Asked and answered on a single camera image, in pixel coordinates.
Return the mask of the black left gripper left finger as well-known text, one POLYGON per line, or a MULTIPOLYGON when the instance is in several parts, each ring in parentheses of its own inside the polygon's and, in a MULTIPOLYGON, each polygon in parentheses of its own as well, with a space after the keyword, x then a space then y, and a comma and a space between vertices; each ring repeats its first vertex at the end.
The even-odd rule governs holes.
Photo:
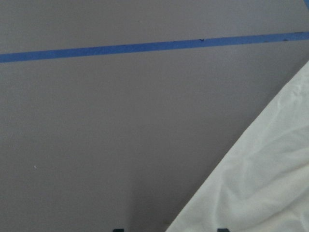
POLYGON ((113 232, 124 232, 124 229, 121 228, 121 229, 114 229, 113 232))

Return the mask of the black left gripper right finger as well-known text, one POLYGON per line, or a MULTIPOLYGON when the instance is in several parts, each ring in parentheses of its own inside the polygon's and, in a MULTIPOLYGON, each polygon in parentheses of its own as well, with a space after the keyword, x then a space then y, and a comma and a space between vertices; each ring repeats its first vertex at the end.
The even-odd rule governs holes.
POLYGON ((228 228, 218 228, 217 232, 228 232, 228 228))

